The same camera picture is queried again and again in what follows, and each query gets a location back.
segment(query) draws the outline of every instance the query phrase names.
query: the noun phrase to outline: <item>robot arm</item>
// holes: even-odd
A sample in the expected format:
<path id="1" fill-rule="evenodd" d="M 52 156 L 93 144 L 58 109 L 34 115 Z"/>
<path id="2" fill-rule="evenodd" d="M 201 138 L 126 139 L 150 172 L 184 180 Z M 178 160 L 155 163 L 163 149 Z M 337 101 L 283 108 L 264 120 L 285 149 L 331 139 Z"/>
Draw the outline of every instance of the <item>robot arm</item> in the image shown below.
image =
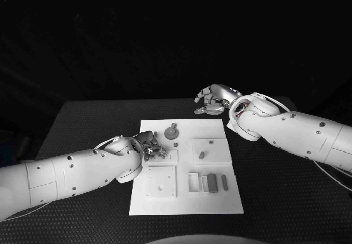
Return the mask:
<path id="1" fill-rule="evenodd" d="M 152 146 L 139 140 L 146 135 Z M 106 186 L 114 178 L 120 183 L 132 181 L 143 170 L 143 155 L 149 157 L 145 151 L 166 155 L 152 131 L 136 138 L 119 136 L 104 150 L 90 149 L 0 168 L 0 220 Z"/>
<path id="2" fill-rule="evenodd" d="M 279 149 L 352 172 L 351 126 L 301 112 L 280 114 L 266 95 L 253 93 L 240 96 L 234 89 L 218 84 L 198 94 L 195 102 L 201 96 L 223 98 L 224 94 L 234 99 L 211 105 L 205 101 L 207 106 L 195 113 L 217 114 L 214 109 L 224 110 L 228 104 L 228 127 L 244 139 L 257 141 L 263 137 Z"/>

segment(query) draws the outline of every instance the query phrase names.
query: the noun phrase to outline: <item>table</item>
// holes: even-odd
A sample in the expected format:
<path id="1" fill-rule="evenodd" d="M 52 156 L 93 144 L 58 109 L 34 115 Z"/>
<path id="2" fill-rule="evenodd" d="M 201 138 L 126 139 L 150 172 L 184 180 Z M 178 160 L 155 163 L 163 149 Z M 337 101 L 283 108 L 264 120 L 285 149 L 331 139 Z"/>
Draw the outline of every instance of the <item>table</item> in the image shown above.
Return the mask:
<path id="1" fill-rule="evenodd" d="M 275 97 L 296 110 L 288 97 Z M 189 234 L 223 234 L 269 243 L 352 243 L 352 199 L 314 161 L 227 127 L 228 110 L 195 115 L 194 99 L 65 103 L 37 159 L 94 148 L 133 136 L 143 119 L 221 118 L 230 142 L 244 214 L 129 216 L 133 182 L 52 202 L 0 223 L 0 243 L 148 243 Z"/>

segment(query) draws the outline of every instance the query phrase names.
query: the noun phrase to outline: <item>white platform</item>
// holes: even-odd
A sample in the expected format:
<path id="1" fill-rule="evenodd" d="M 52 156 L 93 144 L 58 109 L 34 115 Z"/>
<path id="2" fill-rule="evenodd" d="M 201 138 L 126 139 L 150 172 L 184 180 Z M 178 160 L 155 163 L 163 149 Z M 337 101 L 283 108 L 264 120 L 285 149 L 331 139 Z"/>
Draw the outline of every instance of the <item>white platform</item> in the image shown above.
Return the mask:
<path id="1" fill-rule="evenodd" d="M 181 132 L 175 140 L 165 138 L 163 132 L 176 123 Z M 197 165 L 194 161 L 192 139 L 226 139 L 221 119 L 143 120 L 140 131 L 158 131 L 158 141 L 166 150 L 176 150 L 179 162 L 145 162 L 143 172 L 135 179 L 130 200 L 130 215 L 181 215 L 181 214 L 241 214 L 244 213 L 233 164 Z M 149 167 L 175 166 L 176 198 L 148 197 Z M 189 194 L 189 173 L 200 175 L 200 193 Z M 218 192 L 204 193 L 202 176 L 217 175 Z M 230 190 L 224 190 L 223 175 L 227 176 Z"/>

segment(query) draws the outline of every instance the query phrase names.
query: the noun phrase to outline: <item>dark textured tabletop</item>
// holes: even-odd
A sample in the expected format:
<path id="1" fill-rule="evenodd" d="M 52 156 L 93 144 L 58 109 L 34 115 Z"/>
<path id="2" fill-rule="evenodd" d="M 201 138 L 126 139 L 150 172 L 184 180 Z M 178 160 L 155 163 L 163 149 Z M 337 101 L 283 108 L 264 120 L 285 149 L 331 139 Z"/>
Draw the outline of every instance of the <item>dark textured tabletop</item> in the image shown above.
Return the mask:
<path id="1" fill-rule="evenodd" d="M 275 97 L 295 111 L 288 97 Z M 314 161 L 227 127 L 228 110 L 195 115 L 194 99 L 74 101 L 61 110 L 37 159 L 133 136 L 145 119 L 221 118 L 230 142 L 244 214 L 129 216 L 133 182 L 52 202 L 0 223 L 0 243 L 148 243 L 189 234 L 223 234 L 269 243 L 352 243 L 352 199 Z"/>

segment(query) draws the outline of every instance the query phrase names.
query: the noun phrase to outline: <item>black background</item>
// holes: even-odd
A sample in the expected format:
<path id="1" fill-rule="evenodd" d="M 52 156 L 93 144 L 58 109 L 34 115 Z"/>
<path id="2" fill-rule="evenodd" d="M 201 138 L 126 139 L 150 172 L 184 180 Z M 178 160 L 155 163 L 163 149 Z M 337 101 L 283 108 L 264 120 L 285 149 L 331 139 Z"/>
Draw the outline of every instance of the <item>black background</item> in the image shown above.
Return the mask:
<path id="1" fill-rule="evenodd" d="M 67 101 L 192 98 L 214 83 L 289 96 L 301 112 L 337 119 L 325 111 L 352 74 L 342 9 L 3 1 L 2 128 L 45 138 Z"/>

